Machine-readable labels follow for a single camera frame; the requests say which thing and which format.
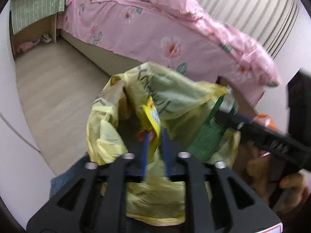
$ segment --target pink blanket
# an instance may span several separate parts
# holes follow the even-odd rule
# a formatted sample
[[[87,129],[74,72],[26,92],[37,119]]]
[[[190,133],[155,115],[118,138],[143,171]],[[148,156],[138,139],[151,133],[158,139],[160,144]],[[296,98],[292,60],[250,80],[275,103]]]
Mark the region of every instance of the pink blanket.
[[[281,82],[253,38],[213,20],[196,0],[66,0],[60,27],[76,38],[194,81],[226,77],[254,106]]]

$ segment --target yellow plastic bag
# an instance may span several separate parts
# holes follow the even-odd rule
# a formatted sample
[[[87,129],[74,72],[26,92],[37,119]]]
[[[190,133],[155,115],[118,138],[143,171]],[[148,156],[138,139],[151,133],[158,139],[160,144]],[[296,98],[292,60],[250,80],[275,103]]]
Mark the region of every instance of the yellow plastic bag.
[[[150,96],[161,128],[167,129],[170,139],[187,148],[217,99],[226,93],[225,87],[195,83],[150,62],[113,76],[94,101],[89,116],[86,140],[91,161],[111,163],[127,152],[125,144],[136,140],[141,129],[139,120],[144,115],[142,106]],[[238,144],[239,132],[228,129],[209,163],[222,160],[232,167]],[[184,183],[170,182],[165,177],[164,164],[156,151],[147,166],[146,181],[128,185],[127,216],[156,226],[183,223],[184,196]]]

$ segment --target white shoe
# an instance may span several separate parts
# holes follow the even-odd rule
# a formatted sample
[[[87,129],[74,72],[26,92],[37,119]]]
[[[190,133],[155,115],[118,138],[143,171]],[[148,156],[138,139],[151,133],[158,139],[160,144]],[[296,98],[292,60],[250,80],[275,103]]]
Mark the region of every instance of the white shoe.
[[[50,36],[47,33],[43,34],[43,36],[41,38],[47,44],[52,42],[52,39],[50,38]]]

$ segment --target vertical blinds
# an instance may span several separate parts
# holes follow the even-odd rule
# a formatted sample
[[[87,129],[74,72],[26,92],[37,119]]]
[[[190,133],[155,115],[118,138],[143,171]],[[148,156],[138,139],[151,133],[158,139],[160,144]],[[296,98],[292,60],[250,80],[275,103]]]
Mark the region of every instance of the vertical blinds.
[[[214,19],[257,39],[271,57],[281,49],[296,21],[294,0],[197,0]]]

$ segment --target yellow snack wrapper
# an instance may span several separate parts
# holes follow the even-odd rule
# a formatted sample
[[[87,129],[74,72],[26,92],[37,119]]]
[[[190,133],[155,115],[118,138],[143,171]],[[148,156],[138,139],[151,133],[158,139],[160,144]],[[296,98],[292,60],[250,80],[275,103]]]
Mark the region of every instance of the yellow snack wrapper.
[[[152,97],[150,96],[147,104],[142,105],[144,115],[141,117],[142,132],[148,131],[149,135],[149,150],[148,161],[152,161],[155,150],[159,145],[161,121],[158,112],[154,106]]]

